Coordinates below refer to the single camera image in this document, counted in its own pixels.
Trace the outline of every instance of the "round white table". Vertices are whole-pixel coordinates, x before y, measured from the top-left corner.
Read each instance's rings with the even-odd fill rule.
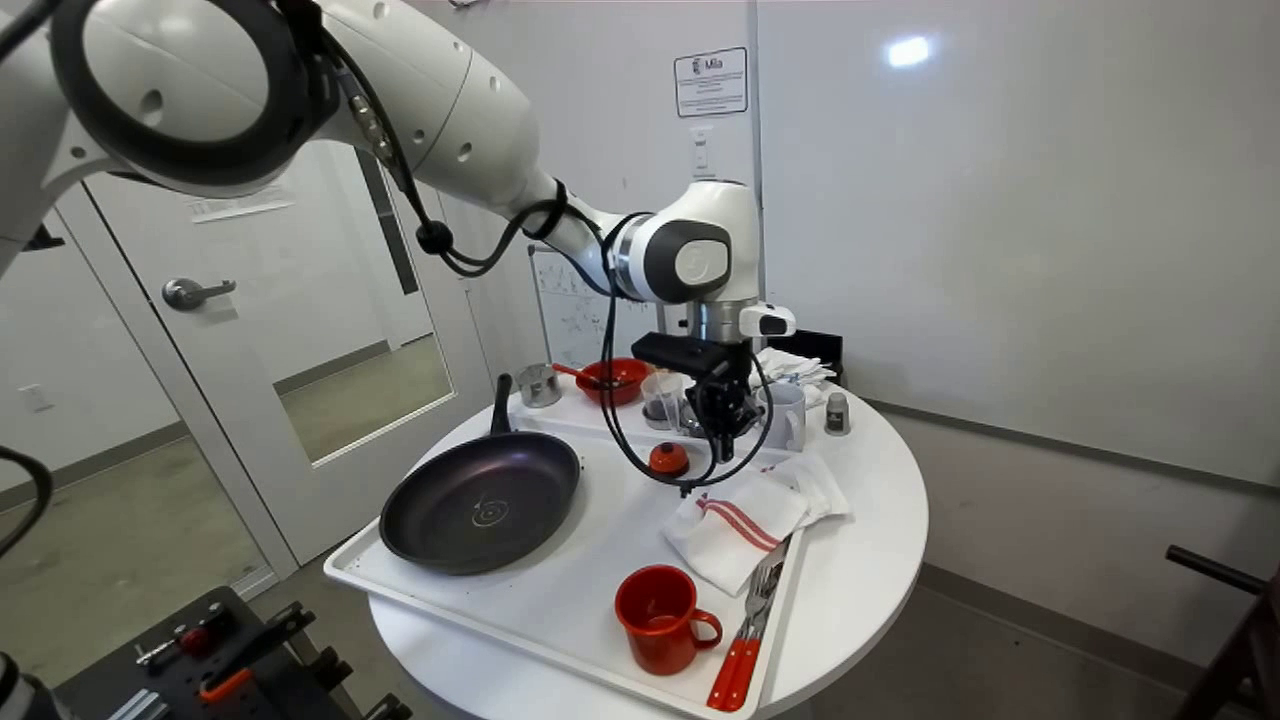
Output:
[[[816,525],[781,655],[759,698],[759,718],[786,713],[861,665],[901,618],[928,540],[925,478],[901,433],[846,397],[851,433],[822,436],[818,423],[805,453],[816,453],[846,491],[851,519]],[[486,433],[486,412],[472,415],[439,445]],[[429,622],[389,600],[368,600],[389,651],[439,701],[490,720],[653,720],[655,705],[573,675],[475,632]]]

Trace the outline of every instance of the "black frying pan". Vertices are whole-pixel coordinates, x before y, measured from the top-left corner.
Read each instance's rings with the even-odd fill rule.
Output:
[[[510,433],[510,378],[494,382],[490,427],[421,463],[382,503],[382,543],[432,572],[479,576],[538,548],[567,516],[580,459],[538,433]]]

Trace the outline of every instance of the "red bowl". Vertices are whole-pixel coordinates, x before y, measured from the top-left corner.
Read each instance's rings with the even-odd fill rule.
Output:
[[[634,405],[640,401],[640,385],[647,378],[647,363],[640,360],[612,360],[612,405]],[[589,363],[574,374],[574,389],[589,393],[596,405],[603,397],[603,363]]]

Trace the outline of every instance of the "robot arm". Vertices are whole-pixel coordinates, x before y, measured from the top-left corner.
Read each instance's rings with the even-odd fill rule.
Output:
[[[705,385],[707,436],[730,448],[753,415],[738,407],[759,335],[759,325],[742,335],[742,318],[759,318],[753,189],[692,184],[653,215],[589,210],[538,170],[524,92],[403,0],[60,0],[48,37],[0,65],[0,96],[0,273],[88,171],[247,197],[303,140],[340,140],[508,219],[551,204],[524,215],[526,237],[596,291],[677,307],[634,355]]]

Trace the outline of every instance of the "red mug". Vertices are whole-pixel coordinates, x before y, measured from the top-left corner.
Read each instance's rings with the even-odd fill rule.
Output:
[[[633,641],[634,665],[653,675],[677,675],[699,648],[720,644],[720,622],[695,607],[692,576],[672,563],[633,572],[615,589],[612,613]]]

